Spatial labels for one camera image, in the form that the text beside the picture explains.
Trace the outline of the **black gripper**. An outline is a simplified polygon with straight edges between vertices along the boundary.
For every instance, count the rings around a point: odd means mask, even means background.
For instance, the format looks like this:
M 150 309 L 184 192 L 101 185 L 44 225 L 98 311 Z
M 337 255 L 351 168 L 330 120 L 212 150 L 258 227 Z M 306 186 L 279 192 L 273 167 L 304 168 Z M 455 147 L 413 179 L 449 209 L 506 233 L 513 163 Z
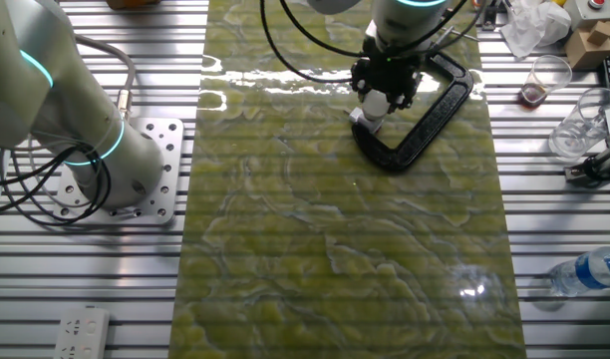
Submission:
M 388 57 L 382 53 L 374 37 L 366 37 L 364 56 L 351 68 L 351 86 L 360 103 L 372 91 L 380 91 L 389 102 L 389 112 L 409 108 L 421 80 L 421 58 Z

